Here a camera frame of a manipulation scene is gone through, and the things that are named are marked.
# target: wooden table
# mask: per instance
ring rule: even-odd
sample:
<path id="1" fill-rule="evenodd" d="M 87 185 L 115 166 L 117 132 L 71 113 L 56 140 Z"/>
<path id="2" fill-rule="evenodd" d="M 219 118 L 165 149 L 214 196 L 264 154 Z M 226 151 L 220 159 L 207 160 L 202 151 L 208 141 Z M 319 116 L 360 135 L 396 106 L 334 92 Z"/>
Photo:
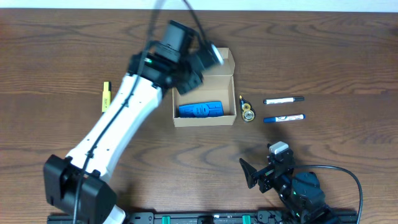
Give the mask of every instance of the wooden table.
<path id="1" fill-rule="evenodd" d="M 45 223 L 42 168 L 64 157 L 101 116 L 102 82 L 119 88 L 142 49 L 149 11 L 0 10 L 0 223 Z M 282 207 L 274 191 L 247 188 L 240 157 L 265 166 L 269 142 L 289 143 L 300 164 L 353 171 L 362 223 L 398 219 L 398 14 L 198 12 L 209 39 L 236 61 L 236 95 L 258 118 L 233 126 L 175 128 L 171 94 L 143 123 L 111 180 L 130 212 Z M 187 11 L 162 12 L 195 27 Z M 300 103 L 264 98 L 303 95 Z M 304 113 L 304 121 L 263 117 Z M 357 209 L 354 180 L 315 170 L 332 207 Z"/>

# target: box lid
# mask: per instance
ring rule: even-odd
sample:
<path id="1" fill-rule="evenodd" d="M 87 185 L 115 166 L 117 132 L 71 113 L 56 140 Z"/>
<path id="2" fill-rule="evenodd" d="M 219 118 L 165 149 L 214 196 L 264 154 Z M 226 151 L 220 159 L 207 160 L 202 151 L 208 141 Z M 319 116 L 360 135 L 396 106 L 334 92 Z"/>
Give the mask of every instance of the box lid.
<path id="1" fill-rule="evenodd" d="M 207 75 L 226 75 L 231 76 L 234 74 L 235 61 L 232 57 L 232 53 L 227 47 L 217 48 L 220 52 L 222 58 L 224 59 L 224 64 L 214 66 L 211 69 L 203 72 L 203 76 Z"/>

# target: white background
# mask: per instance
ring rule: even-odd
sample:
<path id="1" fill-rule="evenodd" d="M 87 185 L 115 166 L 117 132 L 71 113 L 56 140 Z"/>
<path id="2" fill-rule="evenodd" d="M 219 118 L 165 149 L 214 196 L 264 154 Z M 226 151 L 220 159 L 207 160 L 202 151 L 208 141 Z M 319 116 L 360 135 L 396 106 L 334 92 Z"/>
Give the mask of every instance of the white background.
<path id="1" fill-rule="evenodd" d="M 152 9 L 155 0 L 0 0 L 0 7 Z M 398 0 L 189 0 L 195 10 L 398 12 Z M 186 9 L 181 0 L 163 9 Z"/>

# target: blue object in box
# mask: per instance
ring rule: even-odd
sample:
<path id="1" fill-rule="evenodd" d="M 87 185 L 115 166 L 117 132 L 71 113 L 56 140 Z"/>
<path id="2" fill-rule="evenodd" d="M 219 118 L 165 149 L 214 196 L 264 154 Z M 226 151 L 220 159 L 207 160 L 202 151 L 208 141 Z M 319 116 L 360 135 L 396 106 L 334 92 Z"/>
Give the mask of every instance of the blue object in box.
<path id="1" fill-rule="evenodd" d="M 220 101 L 194 103 L 178 107 L 181 118 L 208 118 L 224 116 L 223 104 Z"/>

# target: blue marker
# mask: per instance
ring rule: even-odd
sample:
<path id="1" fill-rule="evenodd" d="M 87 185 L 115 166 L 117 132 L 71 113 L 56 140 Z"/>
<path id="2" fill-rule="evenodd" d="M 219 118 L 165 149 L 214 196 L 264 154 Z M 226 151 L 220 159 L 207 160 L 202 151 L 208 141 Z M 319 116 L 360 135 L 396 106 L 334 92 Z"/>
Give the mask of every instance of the blue marker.
<path id="1" fill-rule="evenodd" d="M 297 119 L 305 119 L 305 115 L 304 114 L 296 114 L 296 115 L 264 118 L 264 123 L 274 123 L 274 122 L 281 122 L 281 121 L 294 121 L 294 120 L 297 120 Z"/>

